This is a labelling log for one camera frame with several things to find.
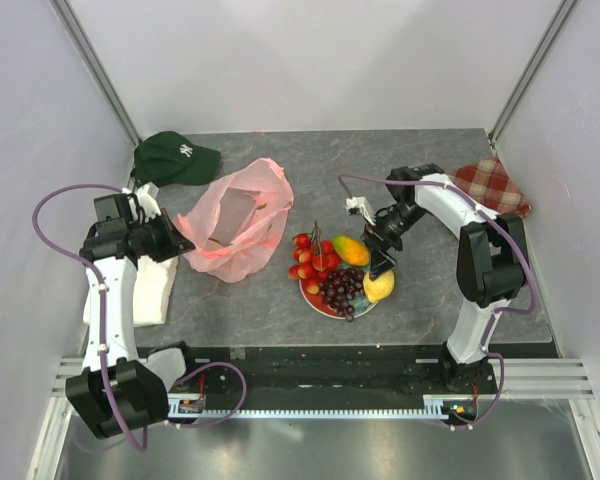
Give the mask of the yellow fake lemon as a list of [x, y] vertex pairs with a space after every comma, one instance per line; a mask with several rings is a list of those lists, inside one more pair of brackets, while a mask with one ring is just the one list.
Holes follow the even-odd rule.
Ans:
[[377, 303], [391, 295], [395, 287], [395, 275], [389, 270], [375, 280], [371, 279], [370, 273], [366, 272], [363, 278], [363, 289], [367, 300]]

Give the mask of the yellow fake mango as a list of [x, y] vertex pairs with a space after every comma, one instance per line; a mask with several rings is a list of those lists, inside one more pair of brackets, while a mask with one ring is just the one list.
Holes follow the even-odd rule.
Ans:
[[347, 264], [366, 266], [370, 263], [370, 252], [361, 242], [346, 235], [338, 235], [332, 239], [335, 252]]

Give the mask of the dark red fake grape bunch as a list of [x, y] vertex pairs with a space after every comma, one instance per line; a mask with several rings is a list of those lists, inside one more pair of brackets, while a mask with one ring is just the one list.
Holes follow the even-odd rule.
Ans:
[[318, 295], [334, 315], [347, 322], [369, 306], [363, 289], [364, 271], [360, 268], [339, 268], [318, 280]]

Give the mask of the pink plastic bag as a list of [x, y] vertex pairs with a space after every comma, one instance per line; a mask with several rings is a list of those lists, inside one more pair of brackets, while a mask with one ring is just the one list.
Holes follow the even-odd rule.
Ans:
[[178, 231], [195, 245], [191, 268], [236, 283], [261, 270], [279, 245], [294, 194], [270, 158], [212, 182], [194, 208], [177, 215]]

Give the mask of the red fake cherry bunch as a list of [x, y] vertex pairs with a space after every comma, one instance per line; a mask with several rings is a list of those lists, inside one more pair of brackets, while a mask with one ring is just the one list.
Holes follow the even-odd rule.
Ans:
[[298, 281], [304, 293], [323, 295], [328, 275], [341, 263], [332, 242], [315, 221], [309, 231], [295, 234], [292, 244], [294, 263], [287, 271], [288, 278]]

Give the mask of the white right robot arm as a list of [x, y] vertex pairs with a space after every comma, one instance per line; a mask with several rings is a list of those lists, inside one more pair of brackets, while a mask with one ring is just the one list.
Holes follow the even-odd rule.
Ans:
[[346, 201], [349, 213], [365, 218], [362, 240], [370, 252], [369, 277], [376, 281], [396, 266], [392, 251], [423, 216], [437, 218], [458, 240], [456, 282], [464, 297], [459, 317], [439, 356], [438, 381], [447, 392], [463, 392], [486, 363], [494, 325], [527, 282], [529, 272], [522, 219], [499, 214], [453, 185], [435, 164], [401, 167], [384, 181], [392, 205], [374, 211], [363, 197]]

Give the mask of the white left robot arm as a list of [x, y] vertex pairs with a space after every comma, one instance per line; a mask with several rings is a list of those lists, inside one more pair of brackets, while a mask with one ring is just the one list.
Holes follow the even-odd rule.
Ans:
[[88, 345], [65, 393], [91, 433], [105, 439], [165, 420], [171, 388], [188, 393], [198, 385], [183, 342], [139, 357], [133, 318], [140, 260], [173, 260], [195, 246], [147, 189], [99, 197], [94, 207], [97, 220], [79, 251], [89, 283]]

